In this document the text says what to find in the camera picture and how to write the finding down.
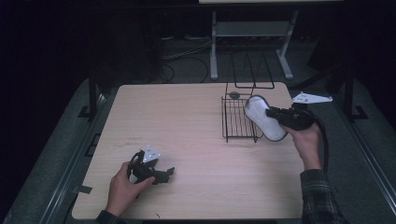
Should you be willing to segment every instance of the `black object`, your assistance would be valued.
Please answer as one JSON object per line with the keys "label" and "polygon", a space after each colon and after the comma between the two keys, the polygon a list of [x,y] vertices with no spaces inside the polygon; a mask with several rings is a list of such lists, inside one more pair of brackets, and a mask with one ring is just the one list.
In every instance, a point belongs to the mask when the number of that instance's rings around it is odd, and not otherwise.
{"label": "black object", "polygon": [[160,183],[168,183],[169,176],[173,174],[175,171],[175,167],[168,169],[167,171],[156,171],[154,166],[157,164],[158,159],[149,162],[143,162],[143,158],[145,156],[145,152],[140,150],[132,157],[128,166],[128,178],[133,174],[137,177],[135,183],[140,183],[143,180],[154,176],[155,181],[152,183],[153,185],[157,185]]}
{"label": "black object", "polygon": [[241,97],[241,94],[237,91],[232,91],[232,92],[230,92],[229,95],[230,95],[231,99],[233,99],[233,100],[237,100],[237,99],[239,99],[239,97]]}
{"label": "black object", "polygon": [[265,114],[296,131],[308,129],[315,123],[314,115],[307,109],[298,108],[298,105],[293,105],[289,109],[270,106],[270,109],[265,110]]}
{"label": "black object", "polygon": [[329,141],[326,129],[320,118],[308,110],[307,105],[293,104],[289,109],[270,106],[269,109],[265,110],[265,114],[269,118],[276,119],[279,124],[296,131],[306,130],[316,123],[323,139],[323,171],[327,172],[329,166]]}

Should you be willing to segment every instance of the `white metal frame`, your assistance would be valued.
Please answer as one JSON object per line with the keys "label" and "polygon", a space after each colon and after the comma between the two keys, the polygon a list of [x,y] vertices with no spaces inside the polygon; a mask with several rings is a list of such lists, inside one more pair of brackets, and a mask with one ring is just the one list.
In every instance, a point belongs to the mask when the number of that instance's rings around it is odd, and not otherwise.
{"label": "white metal frame", "polygon": [[289,21],[217,21],[216,11],[212,19],[212,50],[210,52],[210,77],[217,80],[218,62],[216,58],[216,39],[218,36],[284,36],[285,41],[280,49],[276,50],[277,58],[283,69],[286,79],[293,79],[286,51],[289,46],[298,10],[294,10]]}

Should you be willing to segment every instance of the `plaid sleeve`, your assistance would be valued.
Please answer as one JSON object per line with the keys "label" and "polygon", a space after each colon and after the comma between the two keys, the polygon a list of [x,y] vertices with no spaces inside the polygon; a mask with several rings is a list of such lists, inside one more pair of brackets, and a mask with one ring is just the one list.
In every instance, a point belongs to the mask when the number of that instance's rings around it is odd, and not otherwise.
{"label": "plaid sleeve", "polygon": [[329,180],[321,170],[308,170],[300,174],[303,191],[302,222],[344,224],[349,223],[335,201]]}

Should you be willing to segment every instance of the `sleeve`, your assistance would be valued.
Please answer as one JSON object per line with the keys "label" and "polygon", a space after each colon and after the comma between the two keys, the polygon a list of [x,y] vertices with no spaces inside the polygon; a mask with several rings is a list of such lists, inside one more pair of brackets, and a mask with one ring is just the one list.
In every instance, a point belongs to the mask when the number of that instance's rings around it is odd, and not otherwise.
{"label": "sleeve", "polygon": [[113,214],[102,210],[99,216],[95,220],[99,224],[126,224],[121,218],[114,216]]}
{"label": "sleeve", "polygon": [[300,174],[303,191],[304,224],[311,223],[349,223],[343,216],[332,194],[326,173],[322,170],[307,170]]}

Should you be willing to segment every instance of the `metal wire rack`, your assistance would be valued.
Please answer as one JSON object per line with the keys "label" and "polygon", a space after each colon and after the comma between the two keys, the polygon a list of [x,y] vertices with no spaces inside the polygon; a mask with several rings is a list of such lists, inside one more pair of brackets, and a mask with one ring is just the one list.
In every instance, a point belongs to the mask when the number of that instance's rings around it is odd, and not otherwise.
{"label": "metal wire rack", "polygon": [[[264,63],[266,69],[264,72],[270,80],[270,87],[257,86],[257,77],[260,74],[260,67]],[[257,140],[263,137],[262,130],[251,121],[246,115],[244,106],[248,98],[254,93],[255,89],[273,89],[275,87],[272,75],[268,68],[268,62],[265,55],[262,53],[257,69],[256,75],[253,73],[250,57],[248,53],[245,56],[245,64],[248,66],[250,79],[248,82],[240,83],[237,81],[237,74],[235,72],[234,57],[231,55],[231,68],[233,74],[233,85],[240,91],[229,91],[230,72],[227,76],[227,85],[224,97],[221,97],[221,114],[222,114],[222,135],[228,142],[229,138],[251,138],[256,143]]]}

